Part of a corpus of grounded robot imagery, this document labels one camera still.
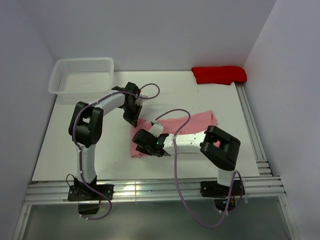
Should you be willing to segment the pink t shirt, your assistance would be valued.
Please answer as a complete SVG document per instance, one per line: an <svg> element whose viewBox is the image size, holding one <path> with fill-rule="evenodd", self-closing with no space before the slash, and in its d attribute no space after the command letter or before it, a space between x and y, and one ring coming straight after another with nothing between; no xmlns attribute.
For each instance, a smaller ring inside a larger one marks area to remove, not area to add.
<svg viewBox="0 0 320 240"><path fill-rule="evenodd" d="M174 134L176 130L187 121L188 117L180 117L180 118L167 118L167 119L160 119L158 120L164 127L163 133L164 134ZM179 135L184 134L195 134L201 131L207 130L208 126L217 126L218 121L213 115L211 110L193 114L190 117L189 122L186 126L179 131ZM133 139L134 135L140 129L144 129L149 131L152 127L150 121L147 121L144 118L139 118L137 122L137 127L132 127L130 130L130 138ZM142 158L146 155L136 150L137 145L131 141L130 143L130 157L131 158Z"/></svg>

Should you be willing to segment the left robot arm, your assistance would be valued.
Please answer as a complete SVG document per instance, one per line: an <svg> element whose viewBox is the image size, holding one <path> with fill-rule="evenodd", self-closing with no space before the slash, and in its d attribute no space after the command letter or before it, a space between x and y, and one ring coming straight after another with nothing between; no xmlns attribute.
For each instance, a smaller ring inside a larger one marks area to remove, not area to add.
<svg viewBox="0 0 320 240"><path fill-rule="evenodd" d="M104 116L114 109L122 109L124 120L136 127L143 101L147 99L136 84L128 82L125 87L112 88L99 100L89 103L79 101L75 105L68 128L77 148L77 175L73 182L80 188L79 194L86 200L95 198L98 193L95 185L95 148L102 136Z"/></svg>

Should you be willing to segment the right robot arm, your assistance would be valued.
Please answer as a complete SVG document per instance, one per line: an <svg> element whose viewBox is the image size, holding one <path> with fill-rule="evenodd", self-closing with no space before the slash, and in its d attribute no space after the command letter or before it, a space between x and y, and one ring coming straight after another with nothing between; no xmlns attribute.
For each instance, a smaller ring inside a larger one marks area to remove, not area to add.
<svg viewBox="0 0 320 240"><path fill-rule="evenodd" d="M202 153L217 168L216 189L222 195L229 194L234 183L232 177L241 146L240 140L217 126L190 134L161 133L154 126L140 129L133 136L136 150L149 156L163 157L178 154Z"/></svg>

